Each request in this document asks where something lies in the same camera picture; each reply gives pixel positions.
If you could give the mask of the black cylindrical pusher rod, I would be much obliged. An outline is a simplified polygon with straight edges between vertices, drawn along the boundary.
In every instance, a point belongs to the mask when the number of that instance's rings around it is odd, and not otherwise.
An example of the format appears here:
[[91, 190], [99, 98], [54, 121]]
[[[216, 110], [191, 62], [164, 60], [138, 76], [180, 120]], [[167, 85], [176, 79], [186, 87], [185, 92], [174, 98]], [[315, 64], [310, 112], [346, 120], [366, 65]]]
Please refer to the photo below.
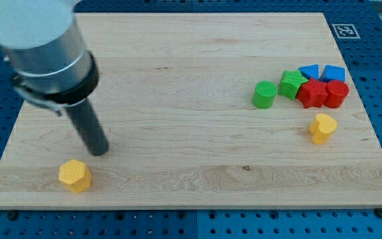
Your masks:
[[109, 142], [90, 101], [85, 98], [65, 110], [88, 152], [94, 156], [107, 153]]

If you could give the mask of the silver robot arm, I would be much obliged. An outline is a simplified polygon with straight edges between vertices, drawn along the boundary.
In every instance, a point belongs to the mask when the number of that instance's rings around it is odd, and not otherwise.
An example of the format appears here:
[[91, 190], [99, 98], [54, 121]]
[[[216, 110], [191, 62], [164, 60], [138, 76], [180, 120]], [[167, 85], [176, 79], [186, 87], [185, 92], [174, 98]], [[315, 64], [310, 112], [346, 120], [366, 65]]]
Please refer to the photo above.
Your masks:
[[108, 140], [88, 97], [99, 72], [74, 15], [77, 1], [0, 0], [0, 48], [15, 74], [11, 85], [25, 101], [66, 112], [92, 155]]

